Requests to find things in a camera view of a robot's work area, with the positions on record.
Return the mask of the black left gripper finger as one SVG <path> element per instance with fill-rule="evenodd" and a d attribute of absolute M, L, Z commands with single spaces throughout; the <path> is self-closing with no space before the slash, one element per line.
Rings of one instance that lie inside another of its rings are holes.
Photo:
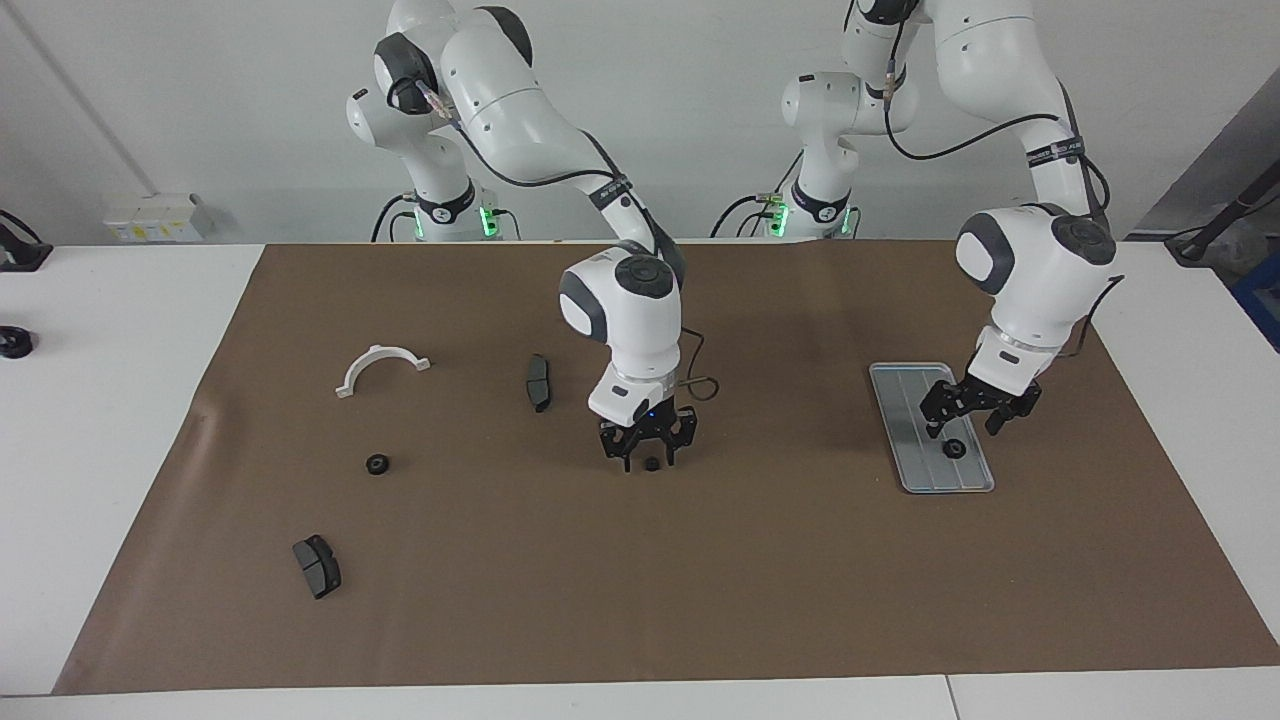
<path fill-rule="evenodd" d="M 1009 421 L 1016 418 L 1029 416 L 1041 396 L 1041 386 L 1029 386 L 1020 396 L 997 397 L 995 407 L 986 419 L 988 436 L 997 436 Z"/>
<path fill-rule="evenodd" d="M 937 380 L 920 402 L 925 419 L 925 432 L 932 439 L 941 437 L 945 427 L 969 414 L 965 406 L 966 388 L 946 379 Z"/>

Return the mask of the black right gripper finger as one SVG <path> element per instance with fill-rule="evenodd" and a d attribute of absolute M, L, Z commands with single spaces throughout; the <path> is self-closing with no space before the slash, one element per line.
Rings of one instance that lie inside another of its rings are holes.
<path fill-rule="evenodd" d="M 669 424 L 664 428 L 662 442 L 666 447 L 666 462 L 669 468 L 676 464 L 676 454 L 681 448 L 692 445 L 698 429 L 698 414 L 695 407 L 675 407 Z"/>
<path fill-rule="evenodd" d="M 613 421 L 600 420 L 602 448 L 607 457 L 620 460 L 626 473 L 632 470 L 632 454 L 640 442 L 639 430 L 639 425 L 622 427 Z"/>

